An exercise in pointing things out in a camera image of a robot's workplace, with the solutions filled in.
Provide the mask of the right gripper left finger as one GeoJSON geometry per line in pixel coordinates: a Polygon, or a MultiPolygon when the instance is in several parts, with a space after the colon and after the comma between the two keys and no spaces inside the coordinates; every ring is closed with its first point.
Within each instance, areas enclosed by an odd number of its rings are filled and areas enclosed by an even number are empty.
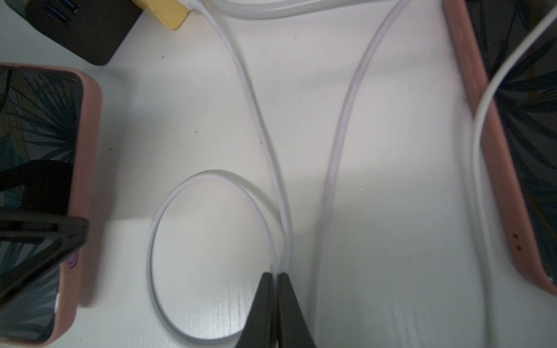
{"type": "Polygon", "coordinates": [[[273,319],[274,277],[271,273],[263,273],[236,348],[270,347],[273,319]]]}

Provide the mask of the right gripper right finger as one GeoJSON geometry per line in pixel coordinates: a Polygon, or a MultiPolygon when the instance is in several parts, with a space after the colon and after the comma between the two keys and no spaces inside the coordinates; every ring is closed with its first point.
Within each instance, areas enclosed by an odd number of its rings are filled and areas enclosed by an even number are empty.
{"type": "Polygon", "coordinates": [[[279,274],[277,291],[278,347],[316,348],[287,273],[279,274]]]}

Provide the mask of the black phone pink case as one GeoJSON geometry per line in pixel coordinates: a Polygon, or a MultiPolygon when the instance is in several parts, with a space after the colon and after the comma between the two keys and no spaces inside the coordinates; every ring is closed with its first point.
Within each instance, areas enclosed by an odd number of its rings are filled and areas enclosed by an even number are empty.
{"type": "MultiPolygon", "coordinates": [[[[1,65],[1,172],[33,160],[73,164],[68,213],[88,220],[102,108],[100,85],[71,68],[1,65]]],[[[24,188],[1,190],[1,208],[18,208],[24,188]]],[[[1,342],[43,347],[73,324],[81,286],[80,251],[1,306],[1,342]]],[[[1,271],[31,247],[1,241],[1,271]]]]}

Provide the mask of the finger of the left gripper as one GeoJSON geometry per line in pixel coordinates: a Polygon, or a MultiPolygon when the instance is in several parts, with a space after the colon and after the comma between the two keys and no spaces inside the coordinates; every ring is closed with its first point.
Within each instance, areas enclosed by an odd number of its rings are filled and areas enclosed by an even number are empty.
{"type": "Polygon", "coordinates": [[[69,215],[73,164],[33,160],[1,172],[1,190],[23,187],[18,208],[1,208],[1,241],[31,247],[1,271],[1,306],[85,245],[89,221],[69,215]]]}

